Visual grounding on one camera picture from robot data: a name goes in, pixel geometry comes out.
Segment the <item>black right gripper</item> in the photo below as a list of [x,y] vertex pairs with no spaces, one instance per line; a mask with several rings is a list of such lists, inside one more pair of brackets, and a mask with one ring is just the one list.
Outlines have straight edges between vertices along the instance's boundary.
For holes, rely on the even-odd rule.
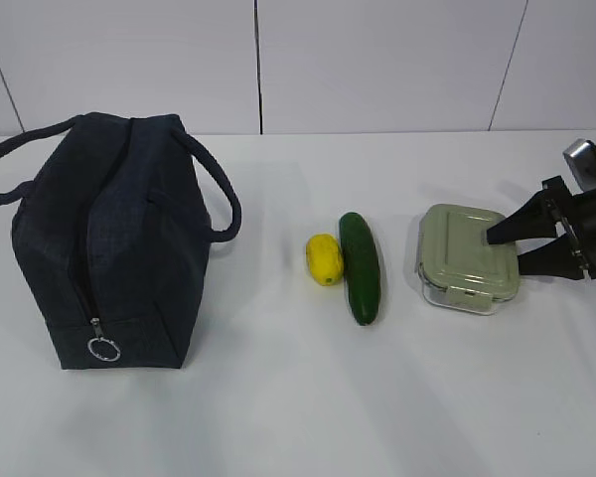
[[563,236],[518,257],[520,275],[596,279],[596,190],[573,195],[559,176],[542,186],[543,191],[487,230],[488,244],[554,239],[560,223]]

